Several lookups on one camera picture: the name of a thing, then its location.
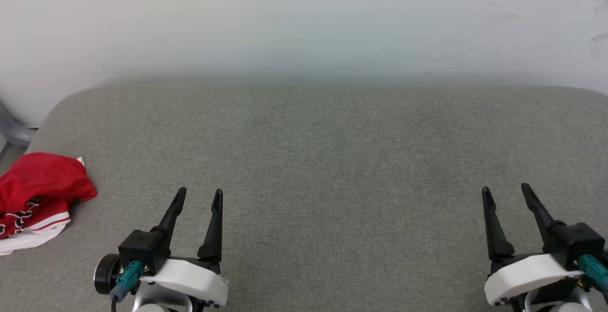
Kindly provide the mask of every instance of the gray metal leg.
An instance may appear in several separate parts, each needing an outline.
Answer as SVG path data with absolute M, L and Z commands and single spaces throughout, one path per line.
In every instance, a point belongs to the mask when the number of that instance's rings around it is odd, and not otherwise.
M 9 112 L 0 105 L 0 133 L 11 145 L 27 146 L 32 142 L 36 131 L 15 122 Z

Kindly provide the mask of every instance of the teal connector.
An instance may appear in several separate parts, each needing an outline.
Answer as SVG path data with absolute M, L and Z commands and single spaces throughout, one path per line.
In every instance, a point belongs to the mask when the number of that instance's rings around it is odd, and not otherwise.
M 606 267 L 588 254 L 580 257 L 578 267 L 586 276 L 599 284 L 604 295 L 608 295 L 608 269 Z
M 143 275 L 143 264 L 139 261 L 132 261 L 124 272 L 116 280 L 116 286 L 110 291 L 110 299 L 115 298 L 118 303 L 122 303 L 124 297 L 139 282 Z

